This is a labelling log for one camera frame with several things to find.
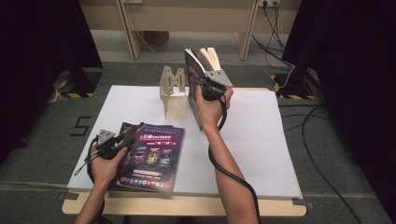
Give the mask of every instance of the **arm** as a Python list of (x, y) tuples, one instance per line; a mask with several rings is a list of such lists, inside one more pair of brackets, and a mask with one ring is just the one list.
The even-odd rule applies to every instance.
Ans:
[[(200, 87), (197, 87), (195, 94), (197, 99), (198, 118), (203, 125), (213, 157), (224, 169), (245, 179), (219, 132), (218, 122), (222, 116), (219, 101), (206, 101), (202, 97)], [(229, 102), (232, 95), (232, 89), (227, 89), (224, 93), (227, 99), (227, 108), (230, 106)], [(219, 195), (226, 212), (228, 223), (258, 223), (253, 197), (250, 191), (219, 170), (216, 169), (215, 172)]]
[(126, 147), (123, 148), (113, 160), (108, 161), (102, 157), (97, 157), (92, 161), (92, 173), (95, 182), (93, 184), (90, 196), (79, 212), (75, 222), (76, 224), (90, 223), (99, 212), (99, 209), (103, 203), (103, 199), (105, 198), (108, 184), (116, 175), (117, 167), (120, 163), (120, 160), (125, 156), (125, 153)]

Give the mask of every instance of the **hand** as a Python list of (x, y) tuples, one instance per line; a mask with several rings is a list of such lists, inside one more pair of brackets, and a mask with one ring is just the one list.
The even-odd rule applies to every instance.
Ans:
[[(94, 152), (96, 148), (97, 148), (97, 144), (95, 143), (92, 146), (91, 152)], [(92, 165), (91, 165), (95, 184), (103, 184), (108, 186), (108, 184), (116, 175), (119, 163), (122, 160), (122, 158), (125, 156), (126, 151), (127, 151), (127, 147), (124, 147), (112, 160), (105, 160), (98, 155), (94, 155), (91, 157), (91, 160), (94, 157), (97, 157), (92, 161)]]
[[(220, 98), (222, 102), (226, 101), (226, 108), (230, 108), (230, 101), (233, 95), (233, 89), (226, 88), (226, 92), (224, 92), (224, 96)], [(201, 121), (202, 126), (205, 128), (218, 127), (218, 122), (222, 116), (222, 109), (220, 102), (218, 100), (215, 101), (207, 101), (202, 96), (202, 90), (200, 86), (197, 86), (195, 91), (195, 98), (197, 104), (197, 114), (198, 118)]]

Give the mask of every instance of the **person's left hand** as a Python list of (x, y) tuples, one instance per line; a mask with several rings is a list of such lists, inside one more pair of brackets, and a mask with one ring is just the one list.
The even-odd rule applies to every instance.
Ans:
[[(96, 147), (97, 144), (96, 143), (93, 144), (91, 152), (94, 152), (96, 150)], [(96, 157), (97, 155), (91, 157), (91, 160), (93, 159), (91, 168), (92, 168), (95, 184), (102, 183), (108, 185), (111, 182), (111, 180), (114, 178), (114, 176), (117, 173), (119, 163), (122, 160), (122, 158), (125, 156), (126, 151), (127, 151), (127, 147), (124, 147), (112, 160), (105, 160), (100, 156), (93, 159), (93, 157)]]

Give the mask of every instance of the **gray carpet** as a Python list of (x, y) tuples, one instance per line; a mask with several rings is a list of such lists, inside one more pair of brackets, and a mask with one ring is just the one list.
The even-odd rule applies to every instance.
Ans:
[[(65, 186), (111, 85), (158, 86), (165, 65), (171, 66), (174, 73), (185, 67), (175, 63), (104, 63), (104, 73), (93, 97), (62, 97), (47, 106), (27, 136), (27, 147), (13, 149), (0, 165), (0, 223), (72, 223), (75, 217), (62, 213), (63, 201), (58, 197), (67, 192)], [(257, 66), (223, 67), (235, 87), (274, 89), (272, 80)], [(281, 115), (290, 116), (283, 118), (283, 125), (288, 130), (285, 135), (308, 212), (304, 217), (264, 217), (262, 222), (356, 223), (319, 174), (310, 154), (362, 223), (390, 223), (360, 167), (348, 157), (325, 106), (304, 126), (308, 150), (305, 148), (301, 124), (314, 107), (298, 105), (317, 105), (321, 101), (279, 99), (278, 102)], [(86, 134), (84, 128), (75, 128), (80, 117), (85, 119), (79, 125), (89, 127)], [(114, 223), (122, 221), (121, 217), (109, 218)]]

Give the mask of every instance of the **book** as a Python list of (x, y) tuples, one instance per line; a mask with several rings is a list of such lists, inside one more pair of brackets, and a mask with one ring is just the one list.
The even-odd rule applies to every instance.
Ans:
[(117, 186), (171, 192), (185, 130), (169, 125), (142, 123), (125, 156)]
[(222, 70), (219, 57), (214, 48), (199, 49), (197, 51), (185, 49), (184, 55), (189, 82), (189, 104), (197, 120), (198, 127), (202, 130), (201, 122), (196, 113), (196, 86), (208, 84), (213, 87), (213, 91), (219, 91), (219, 93), (221, 93), (220, 91), (223, 86), (232, 87), (233, 84)]

